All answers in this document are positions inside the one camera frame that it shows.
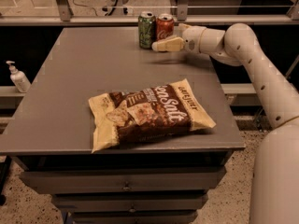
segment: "drawer handle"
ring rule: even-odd
[[[131,188],[129,187],[129,182],[125,182],[124,187],[122,188],[124,191],[130,191]]]
[[[129,209],[130,213],[134,213],[136,211],[136,209],[134,209],[134,206],[132,205],[131,208]]]

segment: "cable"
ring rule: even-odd
[[[90,9],[92,9],[92,10],[94,11],[95,16],[97,16],[97,17],[99,16],[99,15],[97,14],[97,11],[96,11],[96,9],[95,9],[94,7],[89,7],[89,6],[84,5],[84,4],[78,4],[78,3],[75,2],[75,0],[73,0],[73,4],[76,5],[76,6],[79,6],[79,7],[87,7],[87,8],[90,8]]]
[[[111,15],[112,15],[112,13],[113,13],[114,10],[115,10],[115,6],[118,4],[118,1],[119,1],[119,0],[115,0],[115,3],[114,3],[114,6],[113,6],[112,10],[111,10],[109,13],[106,13],[105,16],[111,16]]]

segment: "white bottle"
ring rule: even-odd
[[[19,71],[16,66],[12,65],[15,62],[7,61],[7,64],[9,65],[10,70],[10,78],[12,82],[15,84],[19,92],[26,93],[28,92],[31,84],[26,75],[23,73],[23,71]]]

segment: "green can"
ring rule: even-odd
[[[156,17],[150,11],[141,12],[138,17],[139,46],[143,49],[151,49],[156,41]]]

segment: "coke can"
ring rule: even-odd
[[[156,16],[150,11],[141,12],[138,17],[139,46],[143,49],[151,49],[156,41]]]
[[[166,39],[174,33],[175,21],[170,14],[163,13],[157,19],[156,36],[157,41]]]

